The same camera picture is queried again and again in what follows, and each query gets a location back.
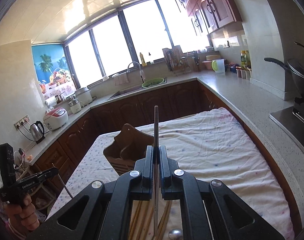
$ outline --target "wok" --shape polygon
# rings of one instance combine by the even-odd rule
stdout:
[[[304,99],[304,73],[301,73],[300,71],[298,71],[299,68],[297,67],[297,65],[295,65],[298,63],[296,60],[290,59],[288,61],[289,66],[275,58],[266,57],[266,58],[264,58],[264,60],[267,62],[273,62],[277,65],[280,65],[282,68],[284,68],[285,71],[287,71],[288,73],[291,73],[294,83],[297,87],[297,90],[300,93],[300,95],[302,96],[302,98]]]

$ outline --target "granite countertop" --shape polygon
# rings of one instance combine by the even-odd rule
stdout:
[[[90,109],[108,104],[133,95],[145,93],[180,83],[198,80],[224,103],[226,103],[255,133],[276,161],[286,178],[297,202],[302,224],[304,225],[304,153],[295,142],[270,118],[271,112],[276,112],[292,106],[293,103],[283,101],[268,91],[261,89],[249,81],[237,78],[236,74],[218,75],[213,71],[189,73],[177,77],[167,77],[167,82],[155,87],[131,92],[113,99],[113,94],[94,100],[82,108],[77,114],[70,115],[68,123],[62,128],[49,133],[46,138],[32,147],[27,156],[32,155],[33,165],[45,150],[56,141],[71,125],[84,116]]]

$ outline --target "finger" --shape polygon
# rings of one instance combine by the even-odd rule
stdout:
[[[28,216],[25,219],[21,220],[21,224],[25,227],[33,225],[37,221],[37,215],[33,213],[32,215]]]
[[[26,206],[28,206],[31,202],[32,202],[32,199],[31,199],[30,195],[29,195],[29,194],[26,194],[25,197],[24,197],[24,199],[23,199],[23,203],[24,203]]]
[[[35,206],[31,203],[27,207],[22,208],[22,212],[20,213],[20,217],[22,219],[32,215],[35,212]]]
[[[8,216],[13,216],[22,212],[20,205],[6,204],[3,206],[3,208]]]
[[[30,231],[37,229],[40,225],[39,220],[35,221],[32,225],[26,226],[26,228]]]

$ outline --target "ceiling panel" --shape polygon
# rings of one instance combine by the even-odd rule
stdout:
[[[0,45],[64,41],[69,35],[131,0],[16,0],[0,22]]]

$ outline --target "human hand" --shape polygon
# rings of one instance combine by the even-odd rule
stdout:
[[[6,204],[4,205],[4,210],[10,219],[11,226],[25,235],[28,230],[35,230],[40,223],[35,214],[35,206],[32,204],[29,194],[25,195],[23,202],[25,204],[23,208],[20,207],[20,205]],[[22,220],[19,221],[16,216],[20,216]]]

